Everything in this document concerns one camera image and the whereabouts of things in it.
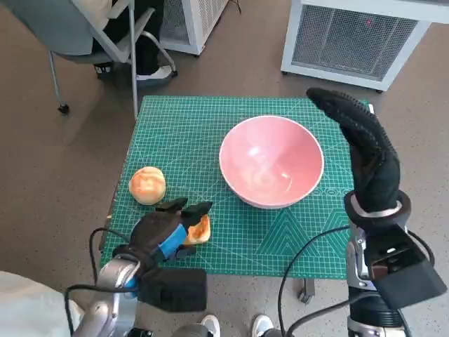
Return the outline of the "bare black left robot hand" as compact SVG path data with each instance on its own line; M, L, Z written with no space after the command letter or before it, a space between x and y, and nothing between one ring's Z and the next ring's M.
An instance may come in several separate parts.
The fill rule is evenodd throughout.
M196 251L210 239L210 211L213 203L187 205L181 197L159 204L143 216L130 235L130 247L156 262L179 259Z

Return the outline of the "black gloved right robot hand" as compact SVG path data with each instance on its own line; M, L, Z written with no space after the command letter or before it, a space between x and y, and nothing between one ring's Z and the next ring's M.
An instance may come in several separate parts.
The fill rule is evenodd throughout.
M349 143L358 205L367 213L395 208L400 162L378 118L366 105L346 93L309 88L306 95L319 110L339 124Z

